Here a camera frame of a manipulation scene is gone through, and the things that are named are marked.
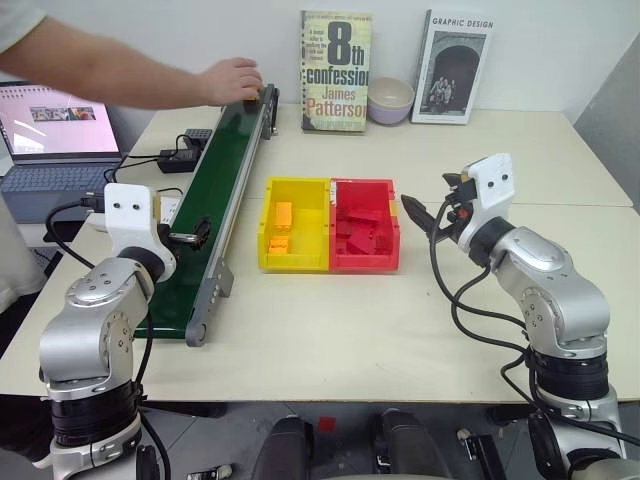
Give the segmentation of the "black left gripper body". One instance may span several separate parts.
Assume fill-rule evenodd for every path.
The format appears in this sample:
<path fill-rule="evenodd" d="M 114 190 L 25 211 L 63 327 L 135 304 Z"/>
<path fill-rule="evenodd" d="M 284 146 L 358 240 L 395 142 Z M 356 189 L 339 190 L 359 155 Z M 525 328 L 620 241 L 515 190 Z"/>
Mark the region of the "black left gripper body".
<path fill-rule="evenodd" d="M 182 244 L 190 246 L 197 244 L 196 234 L 175 233 L 171 230 L 171 227 L 168 224 L 158 224 L 157 234 L 160 242 L 165 246 L 170 244 Z"/>

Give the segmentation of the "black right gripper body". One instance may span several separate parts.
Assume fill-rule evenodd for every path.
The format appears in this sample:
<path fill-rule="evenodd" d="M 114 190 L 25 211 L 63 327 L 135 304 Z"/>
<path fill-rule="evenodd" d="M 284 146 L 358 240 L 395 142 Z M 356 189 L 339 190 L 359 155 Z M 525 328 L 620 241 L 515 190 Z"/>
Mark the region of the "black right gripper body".
<path fill-rule="evenodd" d="M 452 226 L 452 238 L 454 242 L 459 242 L 463 236 L 471 239 L 478 230 L 478 225 L 473 223 L 474 204 L 478 197 L 474 179 L 467 179 L 457 189 L 450 189 L 450 193 L 445 197 L 451 211 L 446 215 Z"/>

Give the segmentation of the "person's bare hand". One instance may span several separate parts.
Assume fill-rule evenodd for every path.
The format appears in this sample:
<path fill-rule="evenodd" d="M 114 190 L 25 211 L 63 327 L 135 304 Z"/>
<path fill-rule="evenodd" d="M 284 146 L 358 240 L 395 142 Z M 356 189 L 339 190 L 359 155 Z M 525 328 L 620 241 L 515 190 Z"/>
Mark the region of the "person's bare hand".
<path fill-rule="evenodd" d="M 257 100 L 264 86 L 257 63 L 242 57 L 221 60 L 197 77 L 200 104 L 207 106 Z"/>

